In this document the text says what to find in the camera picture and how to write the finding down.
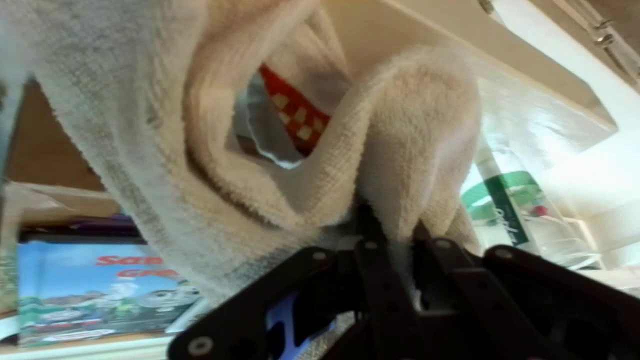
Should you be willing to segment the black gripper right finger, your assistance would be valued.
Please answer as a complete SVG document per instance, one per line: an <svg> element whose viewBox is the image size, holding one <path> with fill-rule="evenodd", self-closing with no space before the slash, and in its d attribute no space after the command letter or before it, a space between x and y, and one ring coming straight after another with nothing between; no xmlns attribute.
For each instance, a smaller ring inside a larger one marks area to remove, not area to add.
<svg viewBox="0 0 640 360"><path fill-rule="evenodd" d="M454 240L412 234L412 273L435 360L525 360L534 327L499 280Z"/></svg>

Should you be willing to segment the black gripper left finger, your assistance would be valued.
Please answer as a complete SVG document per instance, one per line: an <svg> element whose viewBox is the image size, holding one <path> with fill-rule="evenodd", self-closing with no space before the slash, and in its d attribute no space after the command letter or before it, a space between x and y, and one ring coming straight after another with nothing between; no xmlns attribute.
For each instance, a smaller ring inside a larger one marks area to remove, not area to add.
<svg viewBox="0 0 640 360"><path fill-rule="evenodd" d="M417 313L389 263L387 240L369 205L355 210L354 248L378 360L423 360Z"/></svg>

